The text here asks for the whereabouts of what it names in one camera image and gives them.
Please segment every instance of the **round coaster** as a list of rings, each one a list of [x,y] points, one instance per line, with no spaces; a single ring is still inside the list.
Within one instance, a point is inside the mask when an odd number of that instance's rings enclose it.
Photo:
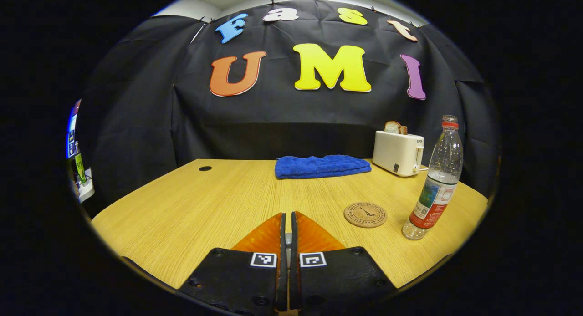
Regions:
[[[358,202],[346,207],[344,218],[352,225],[370,229],[384,224],[387,221],[387,212],[376,204]]]

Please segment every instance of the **black curtain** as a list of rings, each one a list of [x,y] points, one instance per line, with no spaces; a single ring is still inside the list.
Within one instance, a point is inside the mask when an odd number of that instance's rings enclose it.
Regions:
[[[298,10],[293,21],[265,22],[272,9]],[[368,24],[346,23],[337,9],[360,11]],[[247,13],[243,32],[222,44],[218,26]],[[418,39],[404,38],[387,20]],[[330,57],[341,46],[365,50],[371,92],[296,90],[297,44],[318,44]],[[211,93],[211,63],[236,56],[229,82],[241,80],[249,52],[265,51],[255,85],[237,96]],[[407,95],[400,54],[416,58],[427,98]],[[432,25],[410,23],[356,5],[301,0],[261,5],[213,23],[165,15],[140,24],[96,68],[82,96],[77,139],[105,206],[197,158],[276,159],[327,154],[372,158],[375,131],[398,121],[425,137],[428,165],[441,116],[455,115],[464,146],[462,182],[489,196],[500,139],[489,89],[470,61]]]

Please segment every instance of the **table surface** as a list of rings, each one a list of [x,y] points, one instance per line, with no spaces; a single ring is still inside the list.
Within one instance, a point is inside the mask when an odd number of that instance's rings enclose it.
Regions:
[[[348,247],[362,246],[396,287],[402,287],[455,252],[487,209],[487,199],[459,183],[435,227],[421,240],[401,229],[412,212],[427,171],[398,177],[372,171],[341,177],[277,179],[275,160],[197,159],[133,191],[101,211],[92,225],[120,256],[179,288],[214,247],[230,249],[269,217],[284,212],[310,217]],[[209,171],[200,167],[211,166]],[[355,202],[387,211],[372,229],[344,218]]]

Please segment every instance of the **white toaster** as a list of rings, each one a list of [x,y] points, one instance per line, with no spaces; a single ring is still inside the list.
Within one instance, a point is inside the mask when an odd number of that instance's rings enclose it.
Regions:
[[[421,167],[425,138],[377,131],[373,163],[401,177],[416,175]]]

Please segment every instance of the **folded towel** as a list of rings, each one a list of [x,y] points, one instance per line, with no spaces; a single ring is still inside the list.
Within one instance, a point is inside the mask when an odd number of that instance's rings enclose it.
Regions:
[[[324,158],[287,156],[279,158],[275,162],[275,176],[279,179],[333,177],[369,171],[371,171],[370,163],[340,154]]]

